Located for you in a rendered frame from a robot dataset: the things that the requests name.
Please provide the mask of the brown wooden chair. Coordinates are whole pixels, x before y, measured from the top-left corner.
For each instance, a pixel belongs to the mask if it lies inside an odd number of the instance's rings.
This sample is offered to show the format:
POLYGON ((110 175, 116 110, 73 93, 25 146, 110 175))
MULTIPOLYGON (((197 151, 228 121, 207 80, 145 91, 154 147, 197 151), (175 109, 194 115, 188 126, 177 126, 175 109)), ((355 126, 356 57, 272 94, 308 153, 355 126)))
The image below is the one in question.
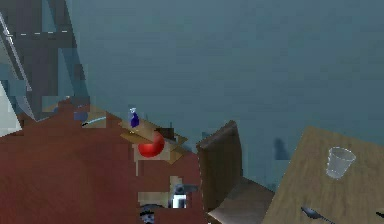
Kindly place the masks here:
POLYGON ((238 127, 230 120, 196 144, 203 208, 214 224, 262 224, 274 192, 243 175, 238 127))

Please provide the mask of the dark metal spoon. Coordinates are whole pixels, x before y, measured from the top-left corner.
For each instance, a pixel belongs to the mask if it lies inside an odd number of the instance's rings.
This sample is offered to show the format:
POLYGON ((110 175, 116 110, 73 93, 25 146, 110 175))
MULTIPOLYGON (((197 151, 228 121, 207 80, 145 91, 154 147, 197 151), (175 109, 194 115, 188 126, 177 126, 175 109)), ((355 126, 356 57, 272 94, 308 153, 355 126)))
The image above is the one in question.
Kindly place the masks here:
POLYGON ((302 207, 301 210, 310 218, 327 220, 326 217, 322 216, 321 214, 319 214, 318 212, 316 212, 311 208, 302 207))

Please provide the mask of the clear drinking glass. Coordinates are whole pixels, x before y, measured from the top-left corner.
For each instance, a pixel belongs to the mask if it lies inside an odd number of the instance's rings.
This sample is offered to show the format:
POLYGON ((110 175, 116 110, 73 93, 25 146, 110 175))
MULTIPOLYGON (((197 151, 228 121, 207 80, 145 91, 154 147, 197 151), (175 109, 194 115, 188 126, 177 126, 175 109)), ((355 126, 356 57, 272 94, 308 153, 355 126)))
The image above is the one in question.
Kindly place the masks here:
POLYGON ((326 174, 330 178, 341 179, 355 160, 355 154, 349 149, 332 147, 328 153, 326 174))

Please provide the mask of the silver butter knife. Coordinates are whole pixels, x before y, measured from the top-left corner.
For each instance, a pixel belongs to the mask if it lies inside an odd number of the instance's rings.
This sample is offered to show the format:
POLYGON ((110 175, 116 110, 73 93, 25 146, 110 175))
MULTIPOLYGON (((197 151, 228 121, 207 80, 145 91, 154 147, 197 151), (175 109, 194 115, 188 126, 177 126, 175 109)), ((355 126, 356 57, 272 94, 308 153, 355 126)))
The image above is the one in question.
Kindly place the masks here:
POLYGON ((90 124, 93 124, 95 122, 102 121, 102 120, 105 120, 105 119, 106 119, 106 116, 99 117, 99 118, 96 118, 96 119, 92 119, 90 121, 86 121, 86 122, 82 123, 81 126, 84 127, 84 126, 87 126, 87 125, 90 125, 90 124))

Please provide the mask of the blue spray bottle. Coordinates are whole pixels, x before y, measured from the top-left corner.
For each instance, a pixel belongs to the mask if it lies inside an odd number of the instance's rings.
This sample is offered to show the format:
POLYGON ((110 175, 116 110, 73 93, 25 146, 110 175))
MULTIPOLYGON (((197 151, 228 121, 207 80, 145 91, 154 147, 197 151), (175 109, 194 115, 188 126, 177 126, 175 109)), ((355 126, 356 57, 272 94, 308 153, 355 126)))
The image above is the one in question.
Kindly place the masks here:
POLYGON ((136 109, 135 108, 131 108, 130 109, 130 114, 131 114, 130 125, 131 125, 132 128, 135 128, 140 123, 138 114, 136 113, 136 109))

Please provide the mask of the red ball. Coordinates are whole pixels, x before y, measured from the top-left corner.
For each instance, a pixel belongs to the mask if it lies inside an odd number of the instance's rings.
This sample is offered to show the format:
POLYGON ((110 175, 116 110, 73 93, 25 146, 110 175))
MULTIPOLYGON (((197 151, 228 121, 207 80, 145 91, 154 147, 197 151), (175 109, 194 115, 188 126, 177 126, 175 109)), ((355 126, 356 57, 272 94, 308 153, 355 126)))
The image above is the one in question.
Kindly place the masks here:
POLYGON ((159 155, 165 146, 164 137, 159 133, 155 132, 153 135, 153 142, 146 144, 139 144, 138 151, 139 153, 146 158, 151 158, 159 155))

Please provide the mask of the dark brown box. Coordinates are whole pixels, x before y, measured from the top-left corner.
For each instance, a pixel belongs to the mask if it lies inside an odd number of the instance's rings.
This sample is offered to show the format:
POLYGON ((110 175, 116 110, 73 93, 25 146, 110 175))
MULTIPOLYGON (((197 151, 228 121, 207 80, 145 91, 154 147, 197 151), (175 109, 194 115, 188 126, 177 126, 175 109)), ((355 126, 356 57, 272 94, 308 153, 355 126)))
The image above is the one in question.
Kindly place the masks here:
POLYGON ((156 131, 159 132, 164 138, 169 140, 175 140, 175 133, 173 128, 156 128, 156 131))

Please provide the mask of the tan wooden table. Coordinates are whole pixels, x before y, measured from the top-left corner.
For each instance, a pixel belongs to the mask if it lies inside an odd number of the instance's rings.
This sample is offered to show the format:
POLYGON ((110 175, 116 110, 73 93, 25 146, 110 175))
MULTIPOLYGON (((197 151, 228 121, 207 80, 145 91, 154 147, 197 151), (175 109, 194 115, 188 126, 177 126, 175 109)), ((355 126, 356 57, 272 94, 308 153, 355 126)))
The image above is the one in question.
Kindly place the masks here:
POLYGON ((309 126, 303 132, 262 224, 328 224, 308 218, 310 207, 335 224, 384 224, 384 146, 309 126), (328 151, 351 150, 344 176, 326 174, 328 151))

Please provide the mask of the blue grey bowl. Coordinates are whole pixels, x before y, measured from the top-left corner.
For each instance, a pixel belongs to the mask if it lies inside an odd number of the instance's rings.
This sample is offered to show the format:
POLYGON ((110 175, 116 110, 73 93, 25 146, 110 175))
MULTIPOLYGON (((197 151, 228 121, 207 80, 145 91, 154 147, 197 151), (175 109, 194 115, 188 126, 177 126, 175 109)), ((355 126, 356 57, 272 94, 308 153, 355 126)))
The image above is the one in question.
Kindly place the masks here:
POLYGON ((88 109, 84 105, 78 106, 73 113, 73 118, 85 122, 88 119, 88 109))

